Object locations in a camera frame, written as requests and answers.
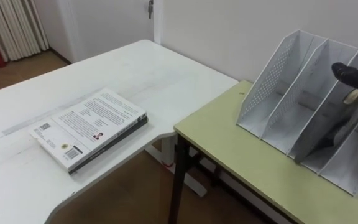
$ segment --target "black book spine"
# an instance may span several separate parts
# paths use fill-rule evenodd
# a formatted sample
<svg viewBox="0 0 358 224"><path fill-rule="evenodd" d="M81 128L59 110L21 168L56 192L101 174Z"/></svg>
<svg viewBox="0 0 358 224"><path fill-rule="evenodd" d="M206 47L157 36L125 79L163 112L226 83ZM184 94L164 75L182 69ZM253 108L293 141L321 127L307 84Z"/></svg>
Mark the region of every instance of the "black book spine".
<svg viewBox="0 0 358 224"><path fill-rule="evenodd" d="M130 127L127 131L125 131L124 133L119 135L116 139L112 140L109 144L104 146L98 152L96 152L95 154L93 154L92 156L90 156L89 158L84 160L82 163L78 164L78 166L76 166L74 169L68 171L68 173L70 175L75 173L80 168L82 168L83 166L87 165L87 163L91 162L92 160L94 160L95 158L100 156L102 153L106 152L108 149L110 149L111 147L113 147L114 145L116 145L117 143L122 141L124 138L128 137L128 135L132 134L134 131L138 130L143 125L147 124L148 121L149 121L148 117L145 117L145 118L141 119L138 123L136 123L135 125Z"/></svg>

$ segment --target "white metal desk organizer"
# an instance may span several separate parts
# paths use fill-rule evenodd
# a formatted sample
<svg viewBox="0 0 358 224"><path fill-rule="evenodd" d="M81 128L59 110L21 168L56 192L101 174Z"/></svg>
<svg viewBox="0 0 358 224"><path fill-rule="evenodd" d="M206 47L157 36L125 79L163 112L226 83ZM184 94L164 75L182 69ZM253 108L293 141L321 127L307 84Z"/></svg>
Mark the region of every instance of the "white metal desk organizer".
<svg viewBox="0 0 358 224"><path fill-rule="evenodd" d="M284 38L245 98L238 125L261 137L278 102L325 40L300 30Z"/></svg>
<svg viewBox="0 0 358 224"><path fill-rule="evenodd" d="M300 30L284 38L244 99L237 124L355 195L358 105L344 105L353 88L336 80L331 70L335 62L358 68L358 49ZM311 153L344 110L351 118L335 146Z"/></svg>

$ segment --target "floor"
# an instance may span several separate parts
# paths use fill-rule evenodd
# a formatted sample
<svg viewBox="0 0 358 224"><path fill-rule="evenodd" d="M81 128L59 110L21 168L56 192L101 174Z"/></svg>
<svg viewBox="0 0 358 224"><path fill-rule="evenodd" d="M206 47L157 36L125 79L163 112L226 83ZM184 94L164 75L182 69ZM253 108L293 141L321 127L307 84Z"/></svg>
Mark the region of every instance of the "floor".
<svg viewBox="0 0 358 224"><path fill-rule="evenodd" d="M0 88L64 66L66 63L52 52L9 63L0 68ZM211 188L209 180L197 170L190 173L208 193L199 198L185 187L178 223L263 223L222 189ZM172 180L169 171L142 152L61 209L52 223L166 223Z"/></svg>

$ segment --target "table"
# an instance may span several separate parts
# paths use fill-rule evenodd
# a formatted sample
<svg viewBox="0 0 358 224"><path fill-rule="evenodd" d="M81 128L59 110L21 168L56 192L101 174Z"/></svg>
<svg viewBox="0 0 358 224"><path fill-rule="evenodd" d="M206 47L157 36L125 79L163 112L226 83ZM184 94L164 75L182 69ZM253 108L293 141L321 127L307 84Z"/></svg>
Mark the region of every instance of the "table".
<svg viewBox="0 0 358 224"><path fill-rule="evenodd" d="M291 222L358 223L358 196L350 196L236 126L241 103L251 86L240 82L175 125L179 137L170 223L176 222L183 174L194 160L188 155L190 146Z"/></svg>
<svg viewBox="0 0 358 224"><path fill-rule="evenodd" d="M150 143L175 135L175 123L236 83L143 40L0 90L0 223L49 222ZM145 109L149 123L69 176L26 127L103 87Z"/></svg>

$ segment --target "book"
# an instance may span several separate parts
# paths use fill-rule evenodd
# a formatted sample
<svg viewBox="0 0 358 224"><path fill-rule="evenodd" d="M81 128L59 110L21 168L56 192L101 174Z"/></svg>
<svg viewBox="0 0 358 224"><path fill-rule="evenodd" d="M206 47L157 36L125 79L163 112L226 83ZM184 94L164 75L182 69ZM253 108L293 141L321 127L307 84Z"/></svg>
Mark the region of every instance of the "book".
<svg viewBox="0 0 358 224"><path fill-rule="evenodd" d="M32 125L29 132L73 174L147 122L145 110L105 88Z"/></svg>

